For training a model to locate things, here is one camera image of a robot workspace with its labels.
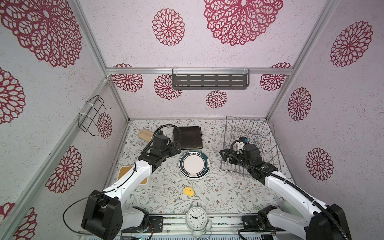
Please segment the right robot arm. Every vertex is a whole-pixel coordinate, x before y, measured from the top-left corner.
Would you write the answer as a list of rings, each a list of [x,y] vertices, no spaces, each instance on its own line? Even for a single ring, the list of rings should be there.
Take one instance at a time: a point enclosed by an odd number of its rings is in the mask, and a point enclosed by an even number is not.
[[[352,238],[344,210],[314,198],[289,181],[277,167],[263,161],[259,148],[241,137],[220,151],[222,161],[245,168],[255,180],[278,193],[300,215],[267,206],[257,215],[244,217],[243,233],[270,234],[288,232],[302,240],[350,240]]]

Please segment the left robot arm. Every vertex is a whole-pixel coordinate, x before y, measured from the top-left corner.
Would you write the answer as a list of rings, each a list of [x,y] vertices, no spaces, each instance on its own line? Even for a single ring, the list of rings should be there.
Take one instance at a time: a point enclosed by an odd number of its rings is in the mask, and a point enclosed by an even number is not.
[[[103,239],[114,239],[121,230],[146,230],[149,213],[138,207],[125,209],[124,204],[139,184],[159,168],[168,157],[181,153],[180,142],[171,143],[164,135],[152,138],[134,166],[117,182],[102,192],[93,191],[87,199],[82,229]]]

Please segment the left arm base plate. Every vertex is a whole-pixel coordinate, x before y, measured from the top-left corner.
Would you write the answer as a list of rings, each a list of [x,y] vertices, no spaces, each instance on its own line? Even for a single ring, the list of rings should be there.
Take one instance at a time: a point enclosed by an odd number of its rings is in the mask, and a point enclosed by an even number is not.
[[[164,217],[145,213],[142,223],[138,227],[122,229],[122,233],[162,233],[164,227]]]

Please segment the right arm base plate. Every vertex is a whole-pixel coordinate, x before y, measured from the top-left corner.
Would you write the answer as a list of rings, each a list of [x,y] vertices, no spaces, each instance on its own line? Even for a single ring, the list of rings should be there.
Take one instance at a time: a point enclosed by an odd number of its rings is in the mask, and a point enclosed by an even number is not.
[[[244,215],[242,216],[243,231],[244,232],[260,232],[259,216],[258,215]]]

